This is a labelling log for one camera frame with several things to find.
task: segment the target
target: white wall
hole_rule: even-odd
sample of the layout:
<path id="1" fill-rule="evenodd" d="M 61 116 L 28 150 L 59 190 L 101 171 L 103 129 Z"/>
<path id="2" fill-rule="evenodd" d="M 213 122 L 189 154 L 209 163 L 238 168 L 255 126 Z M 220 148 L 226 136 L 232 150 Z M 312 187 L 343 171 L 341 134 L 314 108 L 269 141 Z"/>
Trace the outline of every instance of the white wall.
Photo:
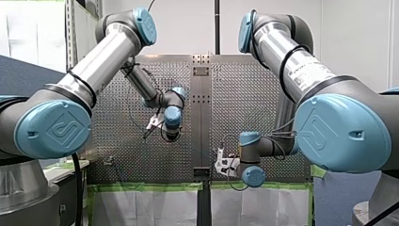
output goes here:
<path id="1" fill-rule="evenodd" d="M 147 8 L 150 0 L 103 0 L 103 15 Z M 215 49 L 213 0 L 157 0 L 151 14 L 158 39 L 141 54 L 207 54 Z"/>
<path id="2" fill-rule="evenodd" d="M 103 15 L 147 8 L 150 0 L 103 0 Z M 156 0 L 151 13 L 157 43 L 142 54 L 207 54 L 215 52 L 214 0 Z M 221 54 L 239 54 L 238 31 L 243 16 L 256 8 L 263 13 L 290 13 L 311 27 L 315 54 L 320 56 L 321 0 L 221 0 Z"/>
<path id="3" fill-rule="evenodd" d="M 323 0 L 322 62 L 375 91 L 390 87 L 391 2 Z"/>

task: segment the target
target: cable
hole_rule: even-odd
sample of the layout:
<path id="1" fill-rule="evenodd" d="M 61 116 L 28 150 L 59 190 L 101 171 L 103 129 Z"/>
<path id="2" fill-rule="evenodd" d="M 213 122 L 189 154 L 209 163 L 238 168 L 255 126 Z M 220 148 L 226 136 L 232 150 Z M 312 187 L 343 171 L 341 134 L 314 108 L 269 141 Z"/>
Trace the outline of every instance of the cable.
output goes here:
<path id="1" fill-rule="evenodd" d="M 126 103 L 128 103 L 128 105 L 127 105 L 127 108 L 128 108 L 128 110 L 129 110 L 129 118 L 130 118 L 130 121 L 139 129 L 139 130 L 141 130 L 141 132 L 144 132 L 144 129 L 143 128 L 141 128 L 141 126 L 133 119 L 133 117 L 132 117 L 132 108 L 130 107 L 130 105 L 129 105 L 129 102 L 128 102 L 128 100 L 129 100 L 129 96 L 130 96 L 130 90 L 132 89 L 132 87 L 129 87 L 129 90 L 127 91 L 127 94 L 126 94 Z"/>
<path id="2" fill-rule="evenodd" d="M 231 161 L 231 163 L 230 163 L 230 165 L 229 165 L 229 169 L 228 169 L 228 171 L 227 171 L 227 182 L 230 184 L 230 187 L 231 187 L 233 190 L 235 190 L 235 191 L 245 191 L 245 190 L 247 190 L 247 189 L 249 188 L 248 185 L 246 185 L 246 187 L 244 187 L 244 188 L 236 188 L 236 187 L 234 187 L 234 186 L 232 185 L 232 183 L 230 183 L 230 170 L 231 170 L 232 162 L 234 162 L 235 158 L 236 158 L 238 155 L 239 155 L 239 153 L 238 153 L 238 150 L 237 150 L 237 152 L 235 153 L 234 159 Z"/>
<path id="3" fill-rule="evenodd" d="M 385 218 L 389 214 L 391 214 L 393 211 L 399 209 L 399 202 L 393 204 L 390 208 L 386 209 L 384 212 L 379 214 L 377 217 L 373 218 L 370 220 L 368 223 L 366 223 L 364 226 L 373 226 L 376 225 L 381 219 Z"/>
<path id="4" fill-rule="evenodd" d="M 159 89 L 158 83 L 156 82 L 155 76 L 153 76 L 152 72 L 150 72 L 146 68 L 142 68 L 142 70 L 151 78 L 152 82 L 155 85 L 155 89 Z"/>
<path id="5" fill-rule="evenodd" d="M 225 141 L 226 141 L 226 138 L 227 137 L 233 137 L 233 138 L 235 138 L 235 139 L 238 139 L 234 134 L 227 134 L 227 135 L 225 135 L 223 138 L 222 138 L 222 141 L 220 142 L 220 149 L 223 149 L 224 148 L 224 144 L 225 144 Z"/>
<path id="6" fill-rule="evenodd" d="M 279 160 L 279 161 L 285 160 L 287 154 L 286 154 L 285 150 L 282 148 L 282 146 L 275 139 L 273 139 L 272 136 L 262 136 L 262 137 L 263 138 L 267 138 L 267 139 L 269 139 L 272 142 L 272 144 L 273 144 L 273 151 L 272 151 L 273 157 L 275 159 Z M 275 153 L 276 153 L 275 145 L 277 145 L 277 147 L 281 150 L 282 158 L 278 158 L 278 156 L 275 155 Z"/>
<path id="7" fill-rule="evenodd" d="M 73 166 L 76 176 L 76 226 L 82 225 L 82 211 L 83 211 L 83 186 L 82 186 L 82 171 L 80 170 L 79 158 L 76 153 L 72 155 Z"/>
<path id="8" fill-rule="evenodd" d="M 150 12 L 150 10 L 151 10 L 151 7 L 152 7 L 152 4 L 155 2 L 155 0 L 152 0 L 152 2 L 150 3 L 150 6 L 149 6 L 149 9 L 148 9 L 148 12 Z"/>
<path id="9" fill-rule="evenodd" d="M 289 126 L 293 122 L 294 122 L 294 119 L 289 120 L 287 123 L 283 124 L 281 127 L 272 130 L 272 133 L 282 130 L 283 128 Z"/>
<path id="10" fill-rule="evenodd" d="M 123 182 L 124 180 L 122 178 L 122 174 L 123 173 L 122 173 L 122 170 L 121 170 L 121 166 L 120 166 L 120 172 L 118 172 L 118 166 L 117 166 L 117 163 L 115 162 L 115 160 L 113 161 L 112 166 L 114 168 L 114 171 L 117 173 L 118 179 L 120 179 L 120 185 L 122 187 L 126 187 L 126 188 L 129 188 L 129 189 L 132 189 L 132 190 L 136 190 L 139 186 L 142 185 L 142 183 L 137 183 L 137 185 L 135 187 L 129 187 L 129 186 L 125 185 L 124 182 Z"/>
<path id="11" fill-rule="evenodd" d="M 222 141 L 220 142 L 220 148 L 224 148 L 224 143 L 225 143 L 225 140 L 226 140 L 227 137 L 233 137 L 233 138 L 237 139 L 237 141 L 240 141 L 240 140 L 238 139 L 238 137 L 236 137 L 234 134 L 227 134 L 227 135 L 225 135 L 225 136 L 222 138 Z M 248 188 L 248 186 L 246 186 L 246 187 L 244 187 L 244 188 L 236 188 L 236 187 L 234 187 L 234 186 L 232 185 L 232 183 L 230 183 L 230 170 L 231 170 L 231 166 L 232 166 L 232 163 L 234 162 L 235 158 L 238 157 L 239 155 L 240 155 L 240 154 L 239 154 L 239 150 L 237 150 L 237 152 L 236 152 L 235 155 L 234 155 L 234 159 L 231 161 L 231 163 L 230 163 L 230 165 L 229 165 L 229 169 L 227 170 L 227 181 L 229 182 L 230 187 L 231 187 L 233 190 L 235 190 L 235 191 L 245 191 L 245 190 Z"/>

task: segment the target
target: white tag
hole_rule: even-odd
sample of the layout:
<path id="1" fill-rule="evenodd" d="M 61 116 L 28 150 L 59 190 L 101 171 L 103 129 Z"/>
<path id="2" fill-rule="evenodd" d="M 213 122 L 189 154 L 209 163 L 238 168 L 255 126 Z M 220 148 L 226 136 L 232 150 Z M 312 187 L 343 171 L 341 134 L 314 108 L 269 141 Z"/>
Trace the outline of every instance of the white tag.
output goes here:
<path id="1" fill-rule="evenodd" d="M 316 58 L 306 56 L 305 60 L 288 73 L 296 85 L 303 91 L 311 86 L 335 76 L 326 66 Z"/>

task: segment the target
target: pegboard wall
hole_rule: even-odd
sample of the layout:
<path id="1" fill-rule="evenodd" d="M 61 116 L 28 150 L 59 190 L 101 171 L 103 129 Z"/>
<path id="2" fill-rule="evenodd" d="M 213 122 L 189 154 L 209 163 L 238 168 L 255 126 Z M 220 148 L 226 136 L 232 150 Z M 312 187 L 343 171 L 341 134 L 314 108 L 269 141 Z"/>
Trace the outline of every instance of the pegboard wall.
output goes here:
<path id="1" fill-rule="evenodd" d="M 258 131 L 267 135 L 274 129 L 279 81 L 252 57 L 212 57 L 212 123 L 211 147 L 218 147 L 226 134 L 239 136 L 244 131 Z M 237 152 L 237 139 L 228 137 L 225 155 Z M 279 161 L 273 157 L 262 158 L 262 168 L 267 181 L 307 182 L 310 164 L 299 153 Z M 212 168 L 213 180 L 227 180 Z"/>
<path id="2" fill-rule="evenodd" d="M 181 86 L 187 91 L 182 135 L 177 142 L 166 143 L 155 130 L 144 140 L 156 109 L 144 107 L 135 88 L 118 73 L 93 111 L 97 160 L 88 169 L 90 184 L 192 182 L 194 167 L 213 168 L 214 148 L 225 134 L 266 134 L 273 129 L 279 83 L 251 56 L 139 56 L 137 61 L 152 72 L 157 88 Z M 226 151 L 236 150 L 237 141 L 229 139 Z M 262 166 L 269 181 L 310 178 L 301 153 L 283 162 L 265 158 Z M 226 180 L 214 170 L 212 179 Z"/>

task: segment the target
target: industrial robot arm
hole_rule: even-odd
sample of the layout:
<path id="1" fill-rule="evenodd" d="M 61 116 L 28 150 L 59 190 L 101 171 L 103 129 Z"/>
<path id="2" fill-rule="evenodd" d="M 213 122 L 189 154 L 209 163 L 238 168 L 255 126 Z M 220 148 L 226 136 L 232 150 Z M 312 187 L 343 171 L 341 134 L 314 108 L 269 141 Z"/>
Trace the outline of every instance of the industrial robot arm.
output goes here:
<path id="1" fill-rule="evenodd" d="M 144 8 L 108 15 L 96 27 L 97 46 L 57 83 L 30 98 L 0 97 L 0 159 L 59 158 L 77 152 L 90 132 L 91 108 L 118 70 L 126 75 L 145 106 L 165 108 L 163 128 L 178 136 L 184 90 L 156 90 L 134 63 L 156 41 L 155 24 Z"/>
<path id="2" fill-rule="evenodd" d="M 301 19 L 253 10 L 241 23 L 239 48 L 277 76 L 282 95 L 272 134 L 242 133 L 239 158 L 220 156 L 219 172 L 233 170 L 231 176 L 261 186 L 260 157 L 297 151 L 331 171 L 399 170 L 399 96 L 375 93 L 353 76 L 332 73 L 312 55 L 311 31 Z"/>

